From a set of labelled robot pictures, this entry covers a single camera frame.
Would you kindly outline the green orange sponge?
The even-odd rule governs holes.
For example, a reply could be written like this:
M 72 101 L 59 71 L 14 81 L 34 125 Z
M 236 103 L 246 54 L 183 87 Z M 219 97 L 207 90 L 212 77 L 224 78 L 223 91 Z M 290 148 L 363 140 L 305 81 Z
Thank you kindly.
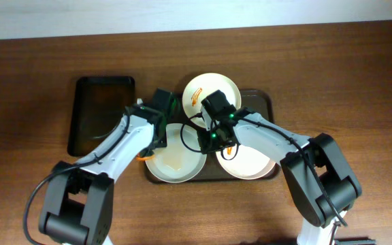
M 154 158 L 154 155 L 152 154 L 152 155 L 150 155 L 150 156 L 141 156 L 140 154 L 137 154 L 136 156 L 135 156 L 135 159 L 137 160 L 137 161 L 148 161 L 148 160 L 151 160 L 151 159 L 153 159 Z

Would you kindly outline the grey-white plate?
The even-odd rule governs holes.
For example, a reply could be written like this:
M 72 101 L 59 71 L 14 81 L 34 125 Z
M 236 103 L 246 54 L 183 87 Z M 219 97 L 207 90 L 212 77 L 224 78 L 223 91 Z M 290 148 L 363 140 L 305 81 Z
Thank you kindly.
M 182 124 L 166 127 L 167 146 L 154 150 L 154 157 L 145 161 L 146 167 L 159 180 L 168 183 L 186 182 L 194 178 L 204 167 L 207 156 L 190 151 L 180 137 Z

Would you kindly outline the cream plate with sauce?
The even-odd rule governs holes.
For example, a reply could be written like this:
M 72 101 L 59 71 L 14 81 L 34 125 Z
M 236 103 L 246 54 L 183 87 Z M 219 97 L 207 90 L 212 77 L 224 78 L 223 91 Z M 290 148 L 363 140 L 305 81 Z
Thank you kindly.
M 237 109 L 242 106 L 242 98 L 236 84 L 219 73 L 204 73 L 193 78 L 185 87 L 182 106 L 188 118 L 201 112 L 201 101 L 211 93 L 220 90 L 230 104 Z

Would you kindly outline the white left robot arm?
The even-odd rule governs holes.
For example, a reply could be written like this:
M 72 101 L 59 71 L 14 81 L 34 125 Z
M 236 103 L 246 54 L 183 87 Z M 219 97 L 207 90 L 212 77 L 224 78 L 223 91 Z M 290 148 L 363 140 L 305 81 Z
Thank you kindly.
M 114 185 L 130 162 L 165 136 L 164 112 L 133 105 L 96 149 L 47 177 L 39 231 L 61 244 L 111 244 Z

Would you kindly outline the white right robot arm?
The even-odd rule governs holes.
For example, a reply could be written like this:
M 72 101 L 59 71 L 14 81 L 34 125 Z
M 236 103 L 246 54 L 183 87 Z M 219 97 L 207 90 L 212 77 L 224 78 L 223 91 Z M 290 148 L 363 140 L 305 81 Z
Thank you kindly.
M 299 135 L 259 113 L 233 105 L 205 105 L 200 116 L 206 131 L 198 134 L 203 153 L 234 144 L 253 148 L 282 168 L 293 203 L 303 216 L 297 244 L 337 244 L 336 231 L 362 187 L 332 136 Z

